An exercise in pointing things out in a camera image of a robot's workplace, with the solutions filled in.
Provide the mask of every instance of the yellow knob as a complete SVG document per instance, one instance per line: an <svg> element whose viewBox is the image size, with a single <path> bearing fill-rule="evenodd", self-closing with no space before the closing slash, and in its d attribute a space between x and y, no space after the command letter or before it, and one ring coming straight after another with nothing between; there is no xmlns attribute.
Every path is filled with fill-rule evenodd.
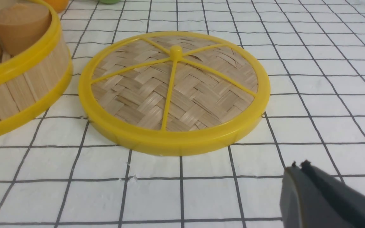
<svg viewBox="0 0 365 228"><path fill-rule="evenodd" d="M183 58L183 48L179 45L173 45L170 48L170 58L173 61L180 61Z"/></svg>

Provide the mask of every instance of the toy steamer basket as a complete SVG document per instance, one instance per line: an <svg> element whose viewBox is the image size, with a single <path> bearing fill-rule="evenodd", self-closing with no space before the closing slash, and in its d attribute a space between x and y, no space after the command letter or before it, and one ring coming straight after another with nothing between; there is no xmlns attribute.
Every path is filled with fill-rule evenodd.
<svg viewBox="0 0 365 228"><path fill-rule="evenodd" d="M45 34L30 48L11 58L0 56L0 135L39 116L65 91L72 62L57 13L42 0L52 16Z"/></svg>
<svg viewBox="0 0 365 228"><path fill-rule="evenodd" d="M154 32L115 43L87 65L81 103L108 139L143 153L185 156L235 143L270 96L262 65L225 40Z"/></svg>

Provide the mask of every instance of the woven bamboo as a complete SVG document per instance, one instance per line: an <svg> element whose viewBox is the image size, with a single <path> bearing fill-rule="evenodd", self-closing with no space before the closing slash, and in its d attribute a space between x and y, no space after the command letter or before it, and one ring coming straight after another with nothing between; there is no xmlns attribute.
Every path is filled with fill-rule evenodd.
<svg viewBox="0 0 365 228"><path fill-rule="evenodd" d="M0 63L11 56L3 53ZM32 106L50 92L65 75L69 64L68 48L61 39L55 49L39 64L0 85L0 121Z"/></svg>
<svg viewBox="0 0 365 228"><path fill-rule="evenodd" d="M161 36L130 42L100 62L92 77L97 102L122 121L160 130L172 61L131 69L103 80L99 78L143 62L168 58L167 50L173 45L181 46L184 53L216 45L184 58L219 71L257 93L258 79L252 65L230 47L196 37ZM194 131L221 125L247 109L253 99L251 94L216 74L178 62L165 129Z"/></svg>

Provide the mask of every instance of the black grid line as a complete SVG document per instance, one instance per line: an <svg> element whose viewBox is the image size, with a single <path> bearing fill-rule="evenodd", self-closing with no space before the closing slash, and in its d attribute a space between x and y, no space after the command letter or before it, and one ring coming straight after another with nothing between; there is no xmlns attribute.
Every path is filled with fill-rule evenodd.
<svg viewBox="0 0 365 228"><path fill-rule="evenodd" d="M69 9L69 10L81 10L81 11L92 11L92 9ZM121 10L112 10L112 9L97 9L97 11L121 11ZM147 12L147 10L123 10L126 12ZM202 10L180 10L177 12L201 12ZM209 12L219 12L219 13L226 13L226 11L223 10L207 10ZM153 10L153 12L169 12L169 10ZM279 11L258 11L259 13L282 13ZM232 13L255 13L255 11L232 11ZM298 12L286 12L286 13L306 13L305 11L298 11ZM323 13L323 14L333 14L332 12L319 12L319 13ZM337 14L353 14L353 15L357 15L359 14L358 12L356 13L337 13Z"/></svg>
<svg viewBox="0 0 365 228"><path fill-rule="evenodd" d="M333 43L333 44L335 44L333 41L332 41L332 39L329 37L329 35L327 35L326 34L326 36L327 36L327 38ZM343 54L343 52L341 52L340 51L340 49L337 47L337 46L335 46L337 49L338 49L338 51L343 55L343 57L344 58L346 58L345 56L344 56L344 54ZM319 64L316 62L316 60L314 60L315 61L315 64L318 66L318 68L319 68L319 70L322 72L322 74L323 74L323 76L325 76L325 74L323 73L323 70L320 68L320 66L319 66ZM349 65L353 68L353 70L360 76L360 78L361 79L363 79L363 81L365 82L365 79L359 74L359 72L356 70L356 68L353 66L353 64L351 64L350 63L350 61L348 61L348 63L349 63ZM351 113L351 111L350 111L350 109L349 109L349 107L347 107L347 105L345 104L345 102L343 101L343 99L337 94L337 91L336 91L336 88L335 88L335 86L333 85L333 83L325 76L325 78L326 78L326 80L329 82L329 84L330 84L330 86L332 87L332 89L333 89L333 91L335 91L335 93L336 93L336 95L337 95L337 97L340 99L340 101L342 102L342 104L344 105L344 107L346 108L346 110L347 110L347 112L350 114L350 116L351 116L351 118L352 118L352 120L353 120L353 122L356 124L356 126L357 126L357 128L359 129L359 131L362 133L362 135L364 136L364 138L365 138L365 132L361 129L361 127L360 127L360 125L357 123L357 121L356 121L356 118L355 118L355 116L353 116L353 114Z"/></svg>
<svg viewBox="0 0 365 228"><path fill-rule="evenodd" d="M184 216L184 173L183 173L183 158L180 156L180 211L181 211L181 228L185 227L185 216Z"/></svg>
<svg viewBox="0 0 365 228"><path fill-rule="evenodd" d="M146 10L129 10L129 11L136 11L136 12L146 12ZM158 11L158 10L152 10L152 12L168 12L168 11ZM255 13L255 12L233 12L233 13ZM113 20L118 20L118 19L94 19L94 21L113 21ZM120 19L123 21L140 21L140 19ZM88 19L71 19L71 18L63 18L62 21L88 21ZM175 21L171 21L171 20L163 20L163 19L151 19L151 21L163 21L163 22L175 22ZM183 20L181 22L201 22L202 20ZM246 20L246 21L239 21L237 20L236 22L260 22L260 21L251 21L251 20ZM265 22L273 22L273 23L288 23L288 22L281 22L281 21L265 21ZM302 23L316 23L316 22L305 22L305 21L291 21L294 23L298 23L298 22L302 22ZM331 24L333 22L318 22L321 24ZM365 24L365 22L347 22L348 24Z"/></svg>
<svg viewBox="0 0 365 228"><path fill-rule="evenodd" d="M178 26L179 26L179 22L205 22L205 25L206 25L206 30L198 30L196 32L206 32L207 34L211 33L211 35L213 35L212 33L213 32L224 32L224 33L232 33L232 34L237 34L238 36L238 39L239 39L239 43L237 43L236 45L244 48L244 47L252 47L252 46L272 46L274 49L275 49L275 52L277 53L278 55L278 58L258 58L259 60L263 61L263 60L279 60L285 71L286 71L286 74L276 74L276 75L269 75L270 77L275 77L275 76L288 76L290 78L290 81L292 83L292 85L294 86L295 88L295 91L296 92L289 92L289 93L275 93L275 94L272 94L271 96L285 96L285 95L297 95L300 100L302 101L302 104L303 104L303 108L305 108L305 110L307 111L307 115L303 115L303 116L271 116L271 115L267 115L267 113L264 113L264 115L262 116L262 118L264 118L267 122L267 125L268 125L268 128L269 128L269 131L272 135L272 142L260 142L260 143L235 143L233 145L235 146L255 146L255 145L275 145L277 150L278 150L278 155L279 155L279 158L280 158L280 161L281 161L281 164L283 167L285 167L285 163L284 163L284 160L283 160L283 157L281 155L281 151L280 151L280 146L281 145L323 145L326 149L326 153L328 154L329 158L330 158L330 161L333 165L333 167L335 168L336 170L336 175L332 175L333 177L338 177L343 181L343 178L346 178L346 177L361 177L361 178L365 178L365 174L341 174L339 172L339 170L337 169L336 167L336 164L335 162L333 161L330 153L329 153L329 150L327 149L327 145L365 145L365 142L348 142L348 143L345 143L345 142L337 142L337 143L327 143L323 140L323 138L320 136L320 133L317 129L317 127L315 126L314 122L313 122L313 118L352 118L354 123L358 126L359 130L361 131L361 133L364 135L365 137L365 134L364 132L362 131L362 129L359 127L359 125L357 124L357 122L355 121L355 118L356 117L365 117L365 115L352 115L352 113L349 111L348 107L346 106L346 104L343 102L343 100L341 99L340 96L365 96L365 94L341 94L341 93L338 93L333 84L331 83L331 81L329 80L330 77L342 77L342 76L345 76L345 77L360 77L364 80L365 82L365 75L360 75L359 72L356 71L355 67L350 63L350 61L354 61L354 60L359 60L359 61L365 61L365 60L362 60L362 59L348 59L344 56L343 52L341 52L339 50L339 47L365 47L365 43L357 36L357 35L365 35L365 33L355 33L353 30L350 29L349 25L348 24L365 24L365 22L348 22L348 23L344 23L344 21L341 19L341 17L339 15L360 15L360 16L363 16L365 18L365 13L360 13L356 8L355 6L359 6L359 4L350 4L347 0L346 0L346 4L328 4L327 2L323 2L322 4L316 4L316 5L320 5L320 6L327 6L331 12L321 12L319 13L320 15L328 15L328 16L332 16L332 15L336 15L340 21L347 26L347 28L349 28L349 30L351 32L348 32L348 33L326 33L321 25L323 24L330 24L332 22L317 22L316 18L314 17L314 13L311 13L309 12L305 6L314 6L315 4L303 4L301 3L301 1L299 1L299 3L278 3L277 1L275 1L275 3L263 3L263 4L268 4L270 6L278 6L280 10L267 10L267 11L262 11L262 10L259 10L258 11L258 4L259 3L255 3L254 1L252 1L252 6L254 8L254 11L246 11L246 12L239 12L239 11L232 11L230 6L229 6L229 1L226 0L226 2L220 2L218 1L217 3L213 3L213 4L220 4L220 5L223 5L223 4L227 4L228 6L228 9L229 11L225 10L206 10L206 7L207 7L207 4L209 4L210 2L208 1L205 1L204 0L192 0L190 2L187 2L185 1L184 3L179 3L178 0L175 0L175 1L156 1L156 0L147 0L145 1L144 3L149 4L149 9L148 9L148 18L147 20L139 20L139 19L123 19L122 16L123 16L123 12L125 11L125 13L139 13L139 12L147 12L147 10L125 10L125 6L126 6L126 0L123 2L123 7L121 10L108 10L108 9L99 9L98 8L98 3L97 5L95 6L95 9L72 9L72 6L74 6L74 1L77 2L77 0L71 0L70 4L67 6L66 10L64 11L64 13L61 15L61 19L62 21L87 21L87 25L85 27L84 30L73 30L73 29L68 29L68 30L64 30L64 32L67 32L67 31L79 31L79 32L82 32L82 35L80 36L80 39L78 40L78 42L68 42L70 44L75 44L75 50L74 50L74 53L73 53L73 59L76 60L76 59L82 59L82 58L92 58L92 56L83 56L83 57L75 57L75 54L77 52L77 50L79 48L82 48L82 45L84 44L87 44L87 43L96 43L96 44L100 44L100 45L110 45L112 43L114 43L115 41L115 37L116 37L116 34L117 32L121 32L121 33L124 33L123 35L127 34L127 33L132 33L132 32L137 32L137 33L147 33L149 32L149 24L150 23L156 23L156 22L176 22L176 27L177 27L177 30L178 29ZM128 0L128 2L130 3L143 3L141 1L134 1L134 0ZM175 3L176 4L176 20L159 20L159 19L156 19L156 20L153 20L153 19L150 19L150 17L152 16L152 13L157 13L157 12L168 12L167 10L152 10L152 4L153 3ZM201 6L202 8L200 10L178 10L178 6L183 6L184 4L186 3L196 3L198 4L199 6ZM230 3L230 4L249 4L249 2L245 3L245 2L234 2L234 3ZM303 11L303 12L284 12L282 6L290 6L290 5L302 5L304 7L304 9L306 11ZM351 6L353 7L355 10L356 10L356 13L335 13L333 11L332 8L330 8L329 6L332 6L332 5L339 5L339 6ZM90 19L66 19L66 15L68 14L68 11L69 10L83 10L83 11L91 11L92 14L90 16ZM94 30L95 28L88 28L89 25L90 25L90 22L91 20L95 20L95 21L106 21L106 20L116 20L116 19L92 19L94 17L94 13L96 11L102 11L102 12L108 12L108 13L119 13L120 12L120 15L119 15L119 18L118 18L118 21L116 22L116 27L115 28L109 28L110 31L108 30ZM179 12L201 12L203 13L204 15L204 20L181 20L181 18L179 18L178 14ZM209 27L208 27L208 23L209 22L219 22L219 21L214 21L212 19L212 17L207 17L207 14L208 12L224 12L224 13L230 13L231 17L232 17L232 21L229 20L229 22L233 22L234 26L235 26L235 31L232 32L232 31L223 31L223 30L209 30ZM249 14L257 14L257 16L259 17L260 20L239 20L239 18L235 18L235 17L238 17L236 16L236 13L249 13ZM282 16L285 16L287 18L287 21L285 22L276 22L274 21L274 18L272 19L266 19L266 20L262 20L262 16L261 14L263 13L271 13L272 15L282 15ZM297 21L297 20L290 20L287 13L291 13L292 15L294 14L309 14L314 22L303 22L302 20L300 21ZM146 26L146 30L142 29L141 31L122 31L122 30L118 30L119 28L119 24L121 21L147 21L147 26ZM255 22L255 23L261 23L262 26L264 27L264 30L266 32L239 32L238 30L238 27L236 26L236 23L237 22ZM316 23L320 29L323 31L323 32L268 32L268 30L266 29L266 26L265 26L265 22L274 22L274 23L289 23L291 25L291 27L295 30L294 26L292 23L296 23L296 22L303 22L303 23L310 23L310 24L313 24L313 23ZM86 32L95 32L95 31L101 31L101 32L113 32L113 38L112 38L112 42L111 43L99 43L99 42L81 42L83 36L85 35ZM298 45L275 45L270 37L270 34L297 34L297 36L300 38L300 34L325 34L329 40L331 41L331 43L333 45L305 45L305 43L302 41L302 39L300 38L302 44L298 44ZM244 35L244 34L267 34L269 39L270 39L270 42L271 44L262 44L262 45L258 45L258 44L255 44L255 45L243 45L242 44L242 36L241 35ZM336 45L332 39L330 39L329 35L330 34L350 34L350 35L355 35L359 40L360 42L362 43L361 45ZM306 48L306 50L309 52L311 58L308 58L308 59L296 59L296 58L285 58L286 56L284 55L279 55L278 54L278 50L277 50L277 47L279 46L303 46ZM317 60L339 60L339 59L331 59L331 58L324 58L324 59L318 59L318 58L314 58L312 56L312 54L310 53L310 50L308 49L308 47L311 47L311 46L316 46L316 47L324 47L324 46L330 46L330 47L336 47L337 50L341 53L341 55L343 56L344 59L341 59L341 60L346 60L350 66L356 71L356 73L358 75L325 75L322 71L322 69L320 68L319 64L317 64ZM283 60L312 60L316 63L316 65L318 66L318 68L320 69L322 75L308 75L308 74L290 74L288 69L286 68L285 64L284 64L284 61ZM303 76L313 76L313 77L323 77L325 78L331 85L331 87L333 88L333 91L332 93L301 93L299 92L296 84L295 84L295 81L292 79L293 76L296 76L296 75L303 75ZM78 96L77 94L65 94L65 95L68 95L68 96ZM331 96L337 96L339 97L339 99L341 100L342 104L345 106L346 110L349 112L349 115L311 115L309 110L307 109L303 99L302 99L302 95L310 95L310 96L327 96L327 95L331 95ZM36 132L34 134L34 138L33 140L35 139L36 137L36 133L39 129L39 126L41 124L41 122L44 120L44 119L47 119L47 118L51 118L51 119L55 119L55 118L63 118L63 119L77 119L77 118L82 118L82 119L87 119L86 117L66 117L66 116L52 116L52 117L47 117L47 111L45 112L45 114L43 115L43 117L41 118L37 118L40 120L39 122L39 125L36 129ZM273 128L271 126L271 123L270 123L270 120L272 119L277 119L277 118L291 118L291 119L297 119L297 118L309 118L310 121L312 122L313 126L314 126L314 129L315 131L317 132L319 138L320 138L320 142L305 142L305 143L286 143L286 142L282 142L282 143L278 143L277 139L276 139L276 136L273 132ZM229 152L229 159L230 159L230 162L231 162L231 167L232 167L232 175L231 176L196 176L196 177L184 177L183 176L183 158L182 157L179 157L179 162L180 162L180 175L179 176L176 176L176 177L161 177L161 176L157 176L157 177L150 177L150 178L139 178L139 180L179 180L180 181L180 204L181 204L181 218L180 219L164 219L164 220L137 220L137 221L124 221L123 220L123 213L124 213L124 210L125 210L125 204L128 203L126 202L126 193L127 193L127 183L128 183L128 180L130 180L131 178L133 178L133 176L129 176L129 164L131 163L131 157L133 155L133 152L132 150L129 151L129 157L128 157L128 166L126 167L126 174L125 174L125 177L124 178L107 178L107 179L73 179L72 178L72 173L74 171L74 167L77 163L77 159L80 155L80 151L82 148L101 148L101 147L118 147L118 145L84 145L84 139L86 137L86 134L87 134L87 129L89 127L89 123L87 122L86 124L86 127L85 127L85 130L84 130L84 134L83 134L83 138L82 138L82 141L81 141L81 144L80 145L68 145L68 146L57 146L57 145L45 145L45 146L33 146L32 143L29 145L29 146L0 146L0 149L4 148L4 149L13 149L13 148L25 148L27 149L27 151L29 151L30 149L32 148L78 148L78 153L77 153L77 156L76 156L76 159L74 160L74 163L73 163L73 167L72 167L72 171L70 173L70 176L68 179L34 179L34 180L16 180L16 177L13 179L13 180L0 180L0 183L9 183L10 184L10 188L12 188L12 186L14 184L17 184L17 183L39 183L39 182L67 182L67 188L66 188L66 191L65 191L65 196L63 198L63 202L62 202L62 205L61 205L61 208L60 208L60 211L59 211L59 215L57 217L57 220L55 222L16 222L16 223L10 223L10 222L2 222L0 223L0 225L23 225L23 226L29 226L29 225L52 225L52 226L55 226L55 227L58 227L60 225L118 225L118 227L122 227L123 224L168 224L168 223L181 223L181 227L184 227L186 223L191 223L191 222L242 222L243 224L243 227L246 227L246 222L254 222L254 221L281 221L281 218L279 217L274 217L274 218L245 218L245 215L243 213L243 205L242 205L242 201L241 201L241 197L240 197L240 189L239 189L239 184L238 184L238 180L239 179L281 179L283 176L282 175L277 175L277 176L247 176L247 175L237 175L236 174L236 169L235 169L235 166L234 166L234 160L233 160L233 156L232 156L232 150L230 148L230 146L228 147L228 152ZM22 166L23 162L24 162L24 159L26 158L26 155L27 155L28 152L26 152L26 154L24 155L23 159L22 159L22 162L21 164L19 165L18 167L18 170L16 171L16 175L19 173L19 169L20 167ZM238 197L238 203L239 203L239 210L240 210L240 218L226 218L226 219L185 219L184 218L184 180L212 180L212 179L233 179L234 182L235 182L235 187L236 187L236 193L237 193L237 197ZM60 217L62 215L62 211L64 209L64 206L65 206L65 201L66 201L66 198L67 198L67 194L68 194L68 191L69 191L69 187L70 187L70 184L72 182L105 182L105 181L115 181L115 180L122 180L124 181L124 188L123 188L123 198L122 198L122 203L121 203L121 210L120 210L120 215L119 215L119 220L118 221L106 221L106 222L103 222L103 221L96 221L96 222L77 222L77 221L72 221L72 222L60 222ZM9 190L10 188L8 188L7 192L5 193L4 195L4 198L3 198L3 201L5 200L5 198L8 196L8 193L9 193Z"/></svg>
<svg viewBox="0 0 365 228"><path fill-rule="evenodd" d="M294 31L296 31L296 30L295 30L295 27L294 27L294 26L292 25L292 23L290 22L290 20L289 20L288 16L287 16L287 15L286 15L283 11L282 11L282 13L285 15L285 17L287 18L287 21L290 23L290 25L291 25L291 27L294 29ZM263 23L262 17L260 16L260 14L259 14L258 12L257 12L257 14L259 15L260 21L261 21L261 23L263 24L263 27L264 27L265 31L267 31L267 28L266 28L266 26L265 26L265 25L264 25L264 23ZM270 34L267 34L267 36L268 36L268 38L270 39L270 42L271 42L272 44L274 44L273 40L271 39ZM298 34L298 33L297 33L297 36L298 36L298 38L301 40L302 44L305 46L305 43L303 42L303 40L301 39L301 37L299 36L299 34ZM294 86L294 88L295 88L296 92L299 94L298 87L297 87L297 85L295 84L295 81L292 79L292 77L291 77L291 75L290 75L290 72L288 71L287 67L285 66L284 61L281 59L281 56L280 56L280 54L279 54L279 52L278 52L278 50L277 50L277 48L276 48L275 46L274 46L274 49L275 49L275 52L276 52L276 54L277 54L278 58L280 58L280 61L281 61L282 65L283 65L283 67L284 67L285 71L287 72L288 77L290 78L290 80L291 80L291 82L292 82L292 84L293 84L293 86ZM313 125L313 128L315 129L315 131L316 131L316 133L317 133L317 135L318 135L318 137L319 137L320 141L323 143L323 142L324 142L324 140L323 140L323 138L322 138L322 135L320 134L319 130L317 129L316 124L315 124L315 122L313 121L313 118L311 117L311 114L310 114L310 112L309 112L308 108L306 107L305 102L304 102L304 100L303 100L302 96L301 96L301 95L298 95L298 97L300 98L301 103L302 103L303 107L305 108L305 110L306 110L306 112L307 112L307 114L308 114L308 117L309 117L309 119L310 119L310 121L311 121L311 123L312 123L312 125ZM330 159L330 161L331 161L331 163L332 163L333 167L334 167L334 168L335 168L335 170L336 170L336 173L337 173L338 175L340 175L339 169L337 168L337 166L336 166L335 162L333 161L332 156L331 156L331 155L330 155L330 153L329 153L329 149L327 148L327 146L326 146L325 144L323 144L323 146L325 147L326 153L328 154L329 159Z"/></svg>
<svg viewBox="0 0 365 228"><path fill-rule="evenodd" d="M259 143L234 143L232 145L237 146L256 146L256 145L363 145L365 142L259 142ZM120 145L84 145L83 148L99 148L99 147L118 147ZM57 146L0 146L0 149L13 149L13 148L78 148L79 145Z"/></svg>
<svg viewBox="0 0 365 228"><path fill-rule="evenodd" d="M233 25L235 27L237 36L239 38L240 46L243 48L242 38L239 35L239 30L237 29L237 25L236 25L236 22L234 20L234 16L233 16L232 10L230 9L230 5L229 5L229 1L228 0L226 0L226 4L227 4L227 8L229 9L230 16L232 17L232 22L233 22ZM234 167L234 163L233 163L233 157L232 157L232 152L231 152L230 146L228 146L227 149L229 151L230 163L232 165L232 173L233 173L233 176L236 176L236 171L235 171L235 167ZM243 228L247 228L246 222L244 221L245 216L244 216L244 213L243 213L242 199L240 197L240 190L239 190L239 184L238 184L237 178L234 178L234 182L235 182L237 200L238 200L238 204L239 204L240 216L243 218L242 225L243 225Z"/></svg>
<svg viewBox="0 0 365 228"><path fill-rule="evenodd" d="M111 44L113 44L113 42L115 42L116 32L118 31L120 19L122 18L122 14L123 14L123 10L125 9L125 5L126 5L126 0L123 1L122 11L120 12L120 15L119 15L119 18L118 18L118 22L116 23L116 28L115 28L115 32L113 34L113 38L112 38Z"/></svg>
<svg viewBox="0 0 365 228"><path fill-rule="evenodd" d="M330 175L331 177L365 177L365 174L341 174ZM40 182L107 182L107 181L128 181L135 176L128 176L125 178L105 178L105 179L35 179L35 180L0 180L0 183L40 183ZM190 176L190 177L139 177L140 181L150 180L162 180L162 181L175 181L175 180L220 180L220 179L281 179L283 175L277 176L253 176L253 175L236 175L236 176Z"/></svg>
<svg viewBox="0 0 365 228"><path fill-rule="evenodd" d="M48 111L49 111L49 109L45 111L45 114L43 114L43 117L46 117L46 115L48 114ZM12 183L9 185L8 189L6 190L6 192L5 192L5 194L4 194L3 198L2 198L2 200L1 200L1 202L0 202L0 210L1 210L2 206L4 205L4 202L5 202L6 198L7 198L7 196L9 195L9 192L10 192L10 191L11 191L11 189L13 188L13 185L15 184L16 178L18 178L19 172L20 172L20 170L21 170L21 168L22 168L23 163L25 162L26 157L27 157L27 156L28 156L28 154L29 154L29 151L30 151L30 149L31 149L31 146L32 146L33 142L34 142L34 141L35 141L35 139L36 139L36 135L37 135L37 133L38 133L38 131L39 131L40 126L42 125L42 122L43 122L43 118L39 121L39 124L37 125L36 130L35 130L35 133L33 134L32 141L30 141L29 147L28 147L28 149L26 150L25 154L23 155L22 160L21 160L21 163L19 164L18 168L16 169L15 176L13 177L13 181L12 181Z"/></svg>
<svg viewBox="0 0 365 228"><path fill-rule="evenodd" d="M121 228L122 223L125 223L123 221L123 213L125 211L126 191L127 191L127 188L128 188L128 181L130 180L130 178L133 178L133 177L129 177L129 170L130 170L131 161L132 161L132 150L129 150L128 162L127 162L128 165L126 166L125 178L123 179L125 181L125 183L123 184L123 194L122 194L122 202L121 202L121 205L120 205L118 228Z"/></svg>
<svg viewBox="0 0 365 228"><path fill-rule="evenodd" d="M153 3L153 0L150 0L149 15L148 15L148 17L147 17L147 28L146 28L146 33L148 33L148 32L149 32L150 14L152 13L152 3Z"/></svg>
<svg viewBox="0 0 365 228"><path fill-rule="evenodd" d="M89 124L90 124L90 122L87 121L87 124L85 125L85 129L84 129L84 133L83 133L83 136L82 136L82 139L81 139L81 143L80 143L80 146L78 148L77 155L75 156L73 165L71 167L70 176L68 177L67 186L66 186L66 190L65 190L65 193L64 193L63 201L61 203L60 210L58 212L54 228L57 228L59 226L61 215L62 215L64 207L66 205L68 191L70 190L70 185L71 185L71 182L73 180L73 174L74 174L75 166L77 165L78 158L80 157L81 150L83 148L83 144L84 144L84 140L85 140L85 136L87 135L87 130L88 130Z"/></svg>
<svg viewBox="0 0 365 228"><path fill-rule="evenodd" d="M227 151L229 152L230 164L232 166L232 175L233 175L234 184L235 184L235 188L236 188L237 202L239 203L239 211L240 211L240 217L242 218L242 225L243 225L243 228L247 228L245 214L243 212L242 198L240 196L239 182L237 180L236 170L234 167L234 161L233 161L233 156L232 156L232 150L230 149L230 146L227 147Z"/></svg>
<svg viewBox="0 0 365 228"><path fill-rule="evenodd" d="M353 30L352 29L350 29L350 27L341 19L341 17L339 17L339 15L337 15L336 13L335 13L335 15L339 18L339 20L350 30L350 31L352 31L353 32ZM361 42L361 43L363 43L364 44L364 42L360 39L360 37L359 36L357 36L357 33L354 33L353 32L353 34L357 37L357 39ZM342 56L344 57L344 58L346 58L346 56L343 54L343 52L338 48L338 47L336 47L337 48L337 50L342 54ZM348 64L353 68L353 70L354 71L356 71L356 73L360 76L360 78L364 81L364 83L365 83L365 78L363 78L361 75L360 75L360 73L359 73L359 71L357 71L356 70L356 68L353 66L353 64L351 64L351 62L346 58L346 60L347 60L347 62L348 62Z"/></svg>
<svg viewBox="0 0 365 228"><path fill-rule="evenodd" d="M95 5L95 9L93 10L93 13L90 16L90 19L88 20L87 25L85 26L85 29L84 29L83 33L81 34L80 39L78 40L77 45L75 46L74 53L71 56L71 59L74 59L74 56L77 53L77 49L80 46L81 40L82 40L83 36L85 35L85 33L87 31L87 28L90 25L91 20L93 19L93 15L94 15L94 12L97 10L98 4L99 4L99 2L97 2L97 4Z"/></svg>
<svg viewBox="0 0 365 228"><path fill-rule="evenodd" d="M242 221L241 218L226 218L226 219L186 219L184 222L236 222ZM280 217L272 218L245 218L247 222L260 221L281 221ZM138 221L123 221L123 224L166 224L166 223L180 223L181 219L164 219L164 220L138 220ZM59 225L117 225L119 221L107 222L60 222ZM0 225L55 225L54 222L0 222Z"/></svg>
<svg viewBox="0 0 365 228"><path fill-rule="evenodd" d="M95 2L95 1L92 1L92 0L87 0L87 1L83 1L83 2ZM129 1L128 2L131 2L131 3L147 3L148 1ZM174 1L153 1L154 3L175 3ZM180 4L185 4L185 3L198 3L197 1L185 1L183 3L180 3ZM247 4L248 2L234 2L235 4ZM264 2L258 2L258 3L263 3L263 4L271 4L273 5L274 3L264 3ZM206 4L225 4L224 2L206 2ZM280 5L299 5L298 3L279 3ZM316 3L303 3L304 5L316 5L316 6L321 6L323 4L316 4ZM336 3L336 4L328 4L330 6L345 6L347 4L339 4L339 3ZM351 4L353 6L360 6L361 4Z"/></svg>
<svg viewBox="0 0 365 228"><path fill-rule="evenodd" d="M201 0L201 5L202 5L202 11L204 12L205 27L207 28L207 34L209 35L209 28L208 28L208 22L207 22L207 15L205 14L204 0Z"/></svg>

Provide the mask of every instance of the yellow ring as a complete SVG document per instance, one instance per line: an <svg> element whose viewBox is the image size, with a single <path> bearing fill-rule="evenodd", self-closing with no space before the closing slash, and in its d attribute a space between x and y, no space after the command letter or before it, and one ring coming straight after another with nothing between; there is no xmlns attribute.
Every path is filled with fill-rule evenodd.
<svg viewBox="0 0 365 228"><path fill-rule="evenodd" d="M252 104L236 118L203 130L173 132L155 131L134 126L107 113L95 100L91 79L97 65L109 53L127 43L153 36L192 36L226 44L243 56L254 68L258 79L258 95ZM206 153L229 146L246 136L259 123L270 97L270 82L263 66L251 54L237 45L192 32L154 32L117 42L98 53L84 68L79 83L79 97L94 128L109 140L143 153L163 156L186 156Z"/></svg>
<svg viewBox="0 0 365 228"><path fill-rule="evenodd" d="M48 56L52 50L57 46L62 30L57 13L54 9L42 0L29 0L34 3L43 4L49 8L52 14L52 23L42 38L32 45L28 50L15 56L14 58L0 64L0 85L15 78L16 76L28 71L38 63L40 63L46 56ZM47 108L52 106L57 101L63 92L66 90L68 84L71 81L73 75L73 64L71 62L71 55L69 53L68 67L65 75L57 83L57 85L46 94L42 99L35 104L21 111L20 113L9 117L0 122L0 136L12 131L27 122L33 120Z"/></svg>

